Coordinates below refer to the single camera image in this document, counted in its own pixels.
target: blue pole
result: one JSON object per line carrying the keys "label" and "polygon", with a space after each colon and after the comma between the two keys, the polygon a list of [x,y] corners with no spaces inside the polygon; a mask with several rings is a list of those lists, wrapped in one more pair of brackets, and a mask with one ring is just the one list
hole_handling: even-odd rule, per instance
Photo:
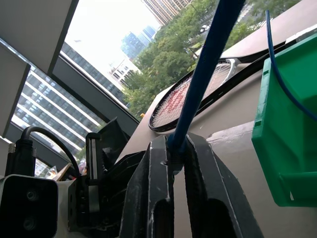
{"label": "blue pole", "polygon": [[201,56],[189,86],[175,133],[168,138],[171,150],[183,148],[188,128],[198,110],[230,32],[245,0],[220,0],[208,32]]}

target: green plastic bin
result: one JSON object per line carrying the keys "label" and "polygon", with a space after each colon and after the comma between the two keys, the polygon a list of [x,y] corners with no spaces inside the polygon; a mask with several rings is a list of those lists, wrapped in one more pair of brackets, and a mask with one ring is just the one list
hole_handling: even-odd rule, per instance
{"label": "green plastic bin", "polygon": [[[317,34],[276,54],[291,93],[317,115]],[[299,110],[264,63],[252,133],[274,201],[279,206],[317,207],[317,122]]]}

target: green foliage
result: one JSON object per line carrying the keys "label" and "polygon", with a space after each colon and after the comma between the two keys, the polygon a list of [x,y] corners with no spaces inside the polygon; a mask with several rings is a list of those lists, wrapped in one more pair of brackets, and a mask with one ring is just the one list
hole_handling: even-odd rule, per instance
{"label": "green foliage", "polygon": [[[263,21],[266,9],[276,17],[300,0],[249,0],[254,4],[248,21],[235,25],[226,44],[226,49],[251,34],[254,25]],[[138,119],[145,113],[155,96],[163,89],[177,82],[187,72],[194,70],[196,60],[188,49],[204,42],[200,34],[201,26],[210,24],[218,0],[193,0],[156,34],[155,41],[150,43],[135,60],[142,73],[134,73],[125,82],[125,100],[130,103],[130,112]]]}

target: black cable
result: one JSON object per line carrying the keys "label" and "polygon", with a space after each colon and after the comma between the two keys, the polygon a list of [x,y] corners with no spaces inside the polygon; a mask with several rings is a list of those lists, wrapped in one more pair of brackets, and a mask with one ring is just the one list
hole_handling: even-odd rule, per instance
{"label": "black cable", "polygon": [[25,128],[22,132],[21,139],[29,139],[31,132],[41,133],[41,134],[47,136],[52,141],[54,141],[65,152],[65,154],[69,157],[71,163],[74,166],[76,177],[80,176],[78,164],[76,163],[74,156],[69,151],[69,149],[63,144],[63,142],[61,142],[60,139],[58,139],[54,134],[52,134],[48,130],[45,130],[45,129],[37,127],[37,126],[29,126],[29,127]]}
{"label": "black cable", "polygon": [[270,17],[269,17],[269,11],[266,10],[266,33],[267,33],[267,43],[268,43],[268,52],[269,57],[271,59],[271,65],[273,72],[277,78],[277,81],[281,88],[283,89],[284,93],[287,95],[287,97],[292,101],[292,103],[298,107],[303,113],[308,115],[313,120],[317,121],[317,116],[314,115],[308,108],[306,108],[303,104],[301,104],[294,95],[289,91],[286,84],[284,83],[282,76],[278,70],[275,55],[274,55],[274,48],[273,48],[273,41],[272,41],[272,32],[271,32],[271,24],[270,24]]}

